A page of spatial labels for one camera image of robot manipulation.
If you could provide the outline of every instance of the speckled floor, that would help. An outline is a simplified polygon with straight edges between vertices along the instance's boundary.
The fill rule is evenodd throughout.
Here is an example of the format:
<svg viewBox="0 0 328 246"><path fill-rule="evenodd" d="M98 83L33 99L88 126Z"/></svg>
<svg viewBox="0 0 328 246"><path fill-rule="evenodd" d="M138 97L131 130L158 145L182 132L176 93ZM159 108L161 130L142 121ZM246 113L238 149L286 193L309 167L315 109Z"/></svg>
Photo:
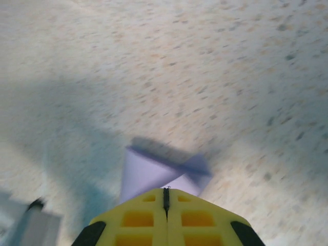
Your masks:
<svg viewBox="0 0 328 246"><path fill-rule="evenodd" d="M328 244L327 0L2 0L0 50L0 186L63 214L60 246L131 141L205 153L202 197L267 245Z"/></svg>

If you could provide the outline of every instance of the tiled floor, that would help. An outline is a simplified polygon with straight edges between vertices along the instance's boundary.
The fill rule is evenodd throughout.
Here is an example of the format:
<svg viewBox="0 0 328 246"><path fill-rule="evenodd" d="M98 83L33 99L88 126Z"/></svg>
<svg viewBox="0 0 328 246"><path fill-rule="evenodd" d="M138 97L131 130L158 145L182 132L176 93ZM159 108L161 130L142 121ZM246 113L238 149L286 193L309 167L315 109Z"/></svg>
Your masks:
<svg viewBox="0 0 328 246"><path fill-rule="evenodd" d="M267 245L327 244L326 0L3 0L0 51L0 185L64 215L60 246L133 139L204 152L202 197Z"/></svg>

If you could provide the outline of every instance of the yellow robot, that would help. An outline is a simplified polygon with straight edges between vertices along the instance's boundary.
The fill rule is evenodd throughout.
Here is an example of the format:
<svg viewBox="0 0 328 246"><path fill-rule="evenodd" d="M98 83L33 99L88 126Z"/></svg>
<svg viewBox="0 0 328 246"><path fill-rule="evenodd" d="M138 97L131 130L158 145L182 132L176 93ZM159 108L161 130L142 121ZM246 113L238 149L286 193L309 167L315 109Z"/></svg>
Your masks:
<svg viewBox="0 0 328 246"><path fill-rule="evenodd" d="M95 217L72 246L264 246L244 218L176 189L153 189Z"/></svg>

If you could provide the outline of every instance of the rectangular hole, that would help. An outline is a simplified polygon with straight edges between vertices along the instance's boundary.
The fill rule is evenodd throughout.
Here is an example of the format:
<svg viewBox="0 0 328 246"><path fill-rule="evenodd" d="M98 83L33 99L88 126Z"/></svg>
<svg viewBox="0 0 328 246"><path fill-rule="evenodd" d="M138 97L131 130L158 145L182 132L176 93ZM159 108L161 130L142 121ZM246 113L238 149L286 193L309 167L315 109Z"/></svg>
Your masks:
<svg viewBox="0 0 328 246"><path fill-rule="evenodd" d="M185 246L223 246L219 235L184 235Z"/></svg>
<svg viewBox="0 0 328 246"><path fill-rule="evenodd" d="M206 211L186 211L181 213L183 227L213 227L214 220Z"/></svg>
<svg viewBox="0 0 328 246"><path fill-rule="evenodd" d="M145 197L142 201L155 201L155 200L156 200L155 195L150 195Z"/></svg>
<svg viewBox="0 0 328 246"><path fill-rule="evenodd" d="M185 197L185 196L178 196L178 201L191 201L189 198Z"/></svg>
<svg viewBox="0 0 328 246"><path fill-rule="evenodd" d="M151 212L128 211L123 217L122 227L153 227L154 218Z"/></svg>
<svg viewBox="0 0 328 246"><path fill-rule="evenodd" d="M117 235L115 246L152 246L152 235Z"/></svg>

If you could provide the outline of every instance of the folded paper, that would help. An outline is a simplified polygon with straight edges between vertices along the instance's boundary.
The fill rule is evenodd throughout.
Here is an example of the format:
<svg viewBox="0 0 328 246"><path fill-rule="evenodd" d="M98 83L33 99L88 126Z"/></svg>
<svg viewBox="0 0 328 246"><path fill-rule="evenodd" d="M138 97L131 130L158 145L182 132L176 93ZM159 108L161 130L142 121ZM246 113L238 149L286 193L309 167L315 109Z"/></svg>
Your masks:
<svg viewBox="0 0 328 246"><path fill-rule="evenodd" d="M170 187L199 196L212 179L201 154L176 164L134 146L126 148L119 203L154 188Z"/></svg>

